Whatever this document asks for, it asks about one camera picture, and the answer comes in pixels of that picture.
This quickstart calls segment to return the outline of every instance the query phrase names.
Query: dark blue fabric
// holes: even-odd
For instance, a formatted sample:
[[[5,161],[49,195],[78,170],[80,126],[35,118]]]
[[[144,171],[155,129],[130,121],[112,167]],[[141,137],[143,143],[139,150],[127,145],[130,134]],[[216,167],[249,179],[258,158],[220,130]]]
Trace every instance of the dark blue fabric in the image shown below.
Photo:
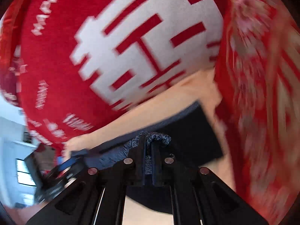
[[[65,161],[58,167],[58,171],[62,172],[63,170],[67,169],[68,167],[72,166],[76,162],[75,158],[70,158],[69,160]]]
[[[124,145],[113,148],[103,154],[100,154],[98,161],[94,162],[94,167],[99,170],[112,167],[116,162],[125,159],[131,148],[139,145],[141,135],[146,135],[146,146],[150,147],[153,141],[160,141],[162,146],[167,146],[171,142],[171,137],[166,134],[142,131],[132,140],[128,141]],[[146,174],[152,173],[151,156],[146,155]]]
[[[122,146],[134,139],[142,131],[155,131],[169,135],[172,140],[166,149],[186,166],[200,166],[223,155],[218,139],[209,125],[202,108],[198,102],[195,102],[175,116],[107,141],[91,150],[72,152],[72,156],[84,155],[85,162],[89,167],[103,169],[106,167],[106,164],[102,165],[99,163],[99,158],[103,154],[106,159],[112,159],[109,161],[111,163],[114,162],[114,159],[119,160],[120,156],[125,158],[128,152],[118,152],[123,150]]]

